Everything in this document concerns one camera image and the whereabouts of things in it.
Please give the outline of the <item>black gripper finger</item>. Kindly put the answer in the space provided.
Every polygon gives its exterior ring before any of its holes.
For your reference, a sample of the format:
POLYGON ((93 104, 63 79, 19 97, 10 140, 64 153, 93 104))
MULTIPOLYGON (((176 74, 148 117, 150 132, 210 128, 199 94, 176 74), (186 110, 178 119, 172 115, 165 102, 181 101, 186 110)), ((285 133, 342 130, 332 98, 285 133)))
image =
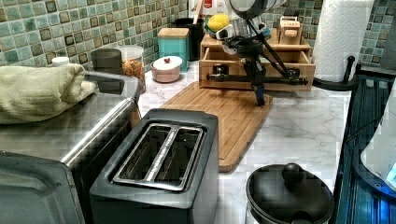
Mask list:
POLYGON ((256 83, 258 86, 253 88, 256 96, 257 106, 265 105, 264 102, 264 79, 266 70, 262 67, 259 61, 256 61, 256 83))
POLYGON ((256 83, 256 63, 249 58, 244 59, 244 69, 248 80, 251 83, 252 88, 256 88, 258 84, 256 83))

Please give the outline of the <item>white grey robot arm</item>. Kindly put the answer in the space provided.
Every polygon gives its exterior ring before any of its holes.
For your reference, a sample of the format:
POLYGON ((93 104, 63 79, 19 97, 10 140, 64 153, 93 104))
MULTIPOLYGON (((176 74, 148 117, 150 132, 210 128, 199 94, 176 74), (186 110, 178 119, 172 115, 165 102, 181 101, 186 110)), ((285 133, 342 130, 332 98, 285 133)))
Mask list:
POLYGON ((245 76, 228 75, 219 67, 212 74, 206 76, 207 80, 218 82, 235 81, 249 82, 254 90, 257 106, 265 105, 264 83, 290 84, 298 79, 299 73, 288 68, 278 54, 269 45, 262 33, 262 27, 254 24, 254 19, 262 13, 283 5, 287 0, 227 0, 226 6, 232 13, 233 34, 228 35, 223 43, 226 53, 236 54, 244 59, 243 67, 245 76), (278 71, 281 77, 266 77, 266 69, 261 63, 261 57, 278 71))

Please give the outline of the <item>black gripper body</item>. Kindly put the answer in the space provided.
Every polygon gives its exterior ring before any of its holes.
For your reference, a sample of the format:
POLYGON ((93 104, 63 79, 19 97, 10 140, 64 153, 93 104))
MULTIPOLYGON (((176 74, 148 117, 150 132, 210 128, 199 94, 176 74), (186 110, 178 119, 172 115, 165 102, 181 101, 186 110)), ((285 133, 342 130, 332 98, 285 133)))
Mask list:
POLYGON ((266 58, 263 50, 263 35, 253 37, 243 37, 241 35, 227 38, 222 42, 223 50, 230 55, 237 55, 240 58, 266 58))

